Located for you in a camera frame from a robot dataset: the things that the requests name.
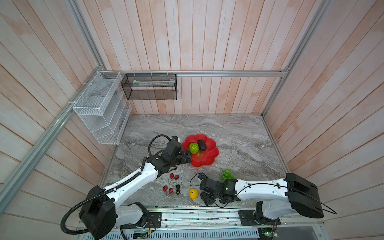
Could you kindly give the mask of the green bumpy custard apple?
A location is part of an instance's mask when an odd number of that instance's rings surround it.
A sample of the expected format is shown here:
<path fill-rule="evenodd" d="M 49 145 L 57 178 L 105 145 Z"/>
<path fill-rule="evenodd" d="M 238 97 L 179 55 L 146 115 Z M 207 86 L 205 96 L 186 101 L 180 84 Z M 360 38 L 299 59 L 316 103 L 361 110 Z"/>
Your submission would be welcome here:
<path fill-rule="evenodd" d="M 199 152 L 199 145 L 197 143 L 191 143 L 189 145 L 189 151 L 192 155 L 196 155 Z"/>

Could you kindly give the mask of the yellow lemon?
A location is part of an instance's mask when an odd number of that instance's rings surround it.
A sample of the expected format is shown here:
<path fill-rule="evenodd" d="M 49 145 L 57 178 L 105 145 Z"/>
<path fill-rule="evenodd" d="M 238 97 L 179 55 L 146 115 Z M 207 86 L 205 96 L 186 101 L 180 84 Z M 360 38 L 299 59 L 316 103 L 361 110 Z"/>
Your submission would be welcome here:
<path fill-rule="evenodd" d="M 190 192 L 189 192 L 189 197 L 192 199 L 192 200 L 195 200 L 197 199 L 199 196 L 199 191 L 197 189 L 191 189 Z"/>

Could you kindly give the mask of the dark avocado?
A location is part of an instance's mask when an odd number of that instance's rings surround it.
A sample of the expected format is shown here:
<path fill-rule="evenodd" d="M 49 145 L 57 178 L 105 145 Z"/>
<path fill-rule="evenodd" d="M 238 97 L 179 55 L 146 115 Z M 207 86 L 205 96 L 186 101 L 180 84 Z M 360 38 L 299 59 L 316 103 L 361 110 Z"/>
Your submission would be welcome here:
<path fill-rule="evenodd" d="M 205 152 L 207 150 L 207 145 L 204 140 L 198 140 L 197 144 L 200 152 Z"/>

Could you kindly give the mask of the red cherry pair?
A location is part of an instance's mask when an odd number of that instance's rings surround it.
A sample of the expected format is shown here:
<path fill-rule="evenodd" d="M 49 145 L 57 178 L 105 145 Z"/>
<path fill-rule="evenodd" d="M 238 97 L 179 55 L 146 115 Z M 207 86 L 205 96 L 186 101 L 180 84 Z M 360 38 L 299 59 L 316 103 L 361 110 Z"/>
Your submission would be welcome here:
<path fill-rule="evenodd" d="M 168 183 L 171 184 L 174 181 L 177 181 L 180 178 L 180 175 L 175 175 L 174 173 L 170 174 Z"/>
<path fill-rule="evenodd" d="M 162 188 L 163 192 L 164 192 L 164 195 L 166 197 L 172 195 L 174 193 L 174 188 L 173 186 L 163 186 Z"/>

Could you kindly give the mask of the green grape bunch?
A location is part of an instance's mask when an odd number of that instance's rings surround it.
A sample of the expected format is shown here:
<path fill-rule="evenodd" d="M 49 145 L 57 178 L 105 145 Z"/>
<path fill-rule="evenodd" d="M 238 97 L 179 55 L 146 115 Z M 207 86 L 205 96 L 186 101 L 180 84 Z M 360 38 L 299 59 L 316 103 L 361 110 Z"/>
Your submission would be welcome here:
<path fill-rule="evenodd" d="M 222 181 L 224 182 L 229 179 L 235 179 L 233 172 L 231 170 L 224 170 L 222 173 Z"/>

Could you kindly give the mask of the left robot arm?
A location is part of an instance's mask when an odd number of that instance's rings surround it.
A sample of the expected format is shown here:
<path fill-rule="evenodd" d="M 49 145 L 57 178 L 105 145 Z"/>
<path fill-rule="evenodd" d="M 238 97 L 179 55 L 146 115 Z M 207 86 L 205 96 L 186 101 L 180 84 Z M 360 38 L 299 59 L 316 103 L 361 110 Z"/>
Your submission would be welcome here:
<path fill-rule="evenodd" d="M 103 189 L 99 186 L 92 188 L 80 210 L 81 221 L 96 240 L 105 237 L 115 227 L 147 228 L 147 208 L 139 202 L 128 206 L 123 203 L 146 184 L 191 161 L 191 152 L 184 150 L 181 143 L 168 141 L 164 150 L 145 157 L 141 167 L 127 177 Z"/>

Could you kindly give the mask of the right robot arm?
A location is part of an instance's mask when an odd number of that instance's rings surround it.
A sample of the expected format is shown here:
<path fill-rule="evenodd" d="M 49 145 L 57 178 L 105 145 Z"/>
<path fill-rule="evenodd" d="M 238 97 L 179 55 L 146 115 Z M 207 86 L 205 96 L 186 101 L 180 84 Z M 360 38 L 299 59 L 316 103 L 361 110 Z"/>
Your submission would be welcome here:
<path fill-rule="evenodd" d="M 216 201 L 227 205 L 235 201 L 256 199 L 254 219 L 265 225 L 290 214 L 322 219 L 324 212 L 318 187 L 294 173 L 272 181 L 245 181 L 227 179 L 223 183 L 199 173 L 201 199 L 206 206 Z"/>

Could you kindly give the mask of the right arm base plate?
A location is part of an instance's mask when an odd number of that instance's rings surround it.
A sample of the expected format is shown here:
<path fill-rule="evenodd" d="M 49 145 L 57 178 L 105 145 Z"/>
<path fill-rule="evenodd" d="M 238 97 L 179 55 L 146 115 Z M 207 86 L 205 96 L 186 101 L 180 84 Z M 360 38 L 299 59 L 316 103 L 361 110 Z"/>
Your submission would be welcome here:
<path fill-rule="evenodd" d="M 281 221 L 279 218 L 275 220 L 264 217 L 263 213 L 258 213 L 256 210 L 241 210 L 238 211 L 242 226 L 279 226 Z"/>

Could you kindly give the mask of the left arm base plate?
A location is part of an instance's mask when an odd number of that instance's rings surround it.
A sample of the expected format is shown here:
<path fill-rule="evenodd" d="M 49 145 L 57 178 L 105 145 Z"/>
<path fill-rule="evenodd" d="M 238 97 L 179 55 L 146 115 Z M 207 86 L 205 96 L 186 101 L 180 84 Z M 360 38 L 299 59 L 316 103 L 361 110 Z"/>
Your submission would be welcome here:
<path fill-rule="evenodd" d="M 144 230 L 144 229 L 158 229 L 161 227 L 162 213 L 161 212 L 149 212 L 142 217 L 136 224 L 126 224 L 122 228 L 133 229 L 133 230 Z"/>

